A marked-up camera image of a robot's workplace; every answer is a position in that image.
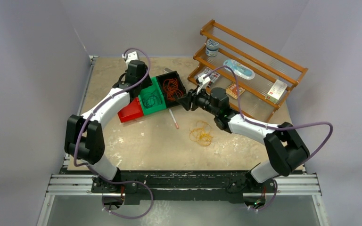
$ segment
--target white wall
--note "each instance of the white wall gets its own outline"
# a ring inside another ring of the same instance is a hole
[[[192,56],[211,19],[281,51],[308,0],[62,0],[90,55]]]
[[[60,0],[0,0],[0,226],[37,223],[88,61]]]
[[[310,0],[281,54],[309,68],[291,93],[294,124],[327,120],[335,131],[307,163],[333,225],[362,225],[362,1]],[[326,127],[303,129],[312,150]]]

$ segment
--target plastic tray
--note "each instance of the plastic tray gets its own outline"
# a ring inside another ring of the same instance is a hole
[[[166,109],[165,99],[163,98],[156,78],[152,78],[151,86],[141,90],[138,98],[140,99],[144,115]]]
[[[121,109],[117,115],[120,122],[126,122],[144,116],[139,98],[135,98],[129,105]]]
[[[184,87],[183,83],[181,82],[180,76],[176,71],[157,76],[156,80],[157,80],[157,83],[159,84],[160,91],[163,93],[163,98],[165,99],[166,107],[170,108],[170,107],[178,106],[180,104],[176,100],[168,100],[167,99],[167,95],[166,95],[165,90],[163,88],[163,83],[167,79],[176,79],[178,81],[178,89],[181,91],[181,93],[183,95],[187,94],[187,91],[185,90],[185,87]]]

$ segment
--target beige table surface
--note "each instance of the beige table surface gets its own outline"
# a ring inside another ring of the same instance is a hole
[[[151,62],[151,77],[163,74],[168,67],[178,72],[187,90],[196,87],[187,81],[189,73],[197,67],[197,61],[192,58],[152,58]],[[120,58],[98,58],[82,112],[105,97],[124,70],[125,63]],[[105,155],[122,170],[246,170],[268,160],[262,144],[219,130],[213,115],[200,109],[186,112],[181,106],[172,111],[180,129],[175,128],[168,110],[126,123],[120,123],[115,116],[103,131]],[[210,146],[200,146],[189,138],[189,130],[195,128],[198,120],[208,122],[213,128]],[[270,123],[285,121],[291,122],[286,104]],[[76,168],[71,159],[68,170],[87,169]]]

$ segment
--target jar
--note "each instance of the jar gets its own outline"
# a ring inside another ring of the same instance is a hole
[[[219,43],[214,41],[213,39],[208,39],[206,42],[206,55],[210,57],[217,56],[219,49]]]

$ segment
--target white marker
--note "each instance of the white marker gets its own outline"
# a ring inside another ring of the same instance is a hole
[[[171,117],[173,118],[173,121],[174,121],[174,123],[175,123],[175,127],[176,127],[177,129],[179,129],[180,127],[178,126],[178,123],[177,123],[177,121],[175,120],[174,115],[173,115],[173,112],[171,111],[171,109],[169,109],[169,112],[170,112]]]

